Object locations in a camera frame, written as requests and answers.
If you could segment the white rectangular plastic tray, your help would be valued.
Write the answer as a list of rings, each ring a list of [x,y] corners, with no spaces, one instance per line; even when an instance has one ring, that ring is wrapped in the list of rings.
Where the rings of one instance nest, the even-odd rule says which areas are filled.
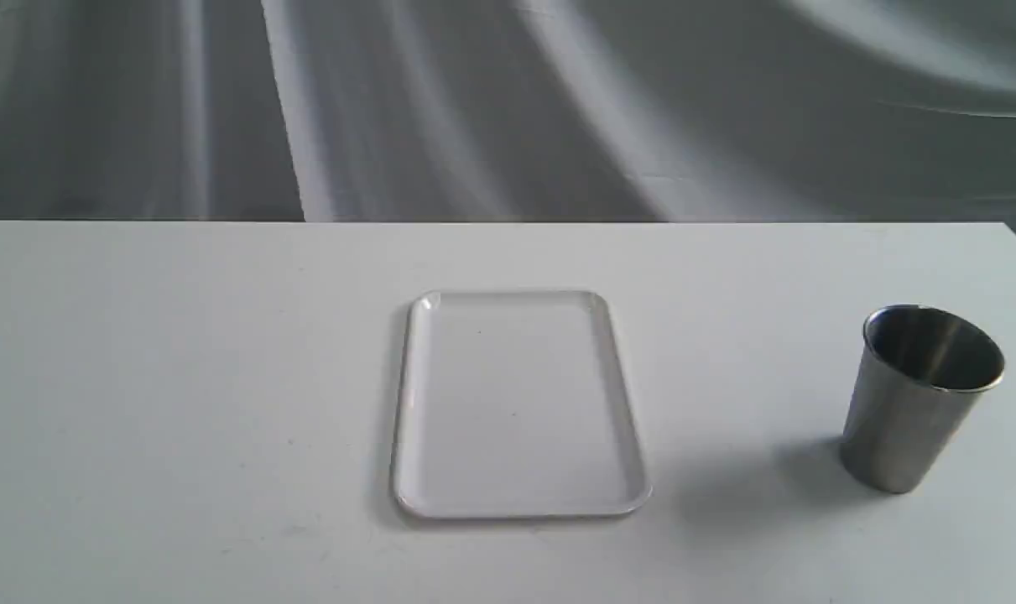
[[[653,479],[610,305],[430,291],[408,309],[390,486],[431,521],[619,518]]]

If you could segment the stainless steel cup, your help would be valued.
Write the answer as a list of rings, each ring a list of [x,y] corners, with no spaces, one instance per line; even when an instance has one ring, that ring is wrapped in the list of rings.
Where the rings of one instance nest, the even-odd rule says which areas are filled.
[[[1002,348],[963,317],[927,305],[880,307],[862,325],[842,466],[869,488],[910,493],[1005,370]]]

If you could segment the grey fabric backdrop curtain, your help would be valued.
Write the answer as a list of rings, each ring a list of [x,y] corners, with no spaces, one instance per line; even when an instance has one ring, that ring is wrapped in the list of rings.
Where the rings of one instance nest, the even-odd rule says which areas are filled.
[[[0,221],[1016,234],[1016,1],[0,1]]]

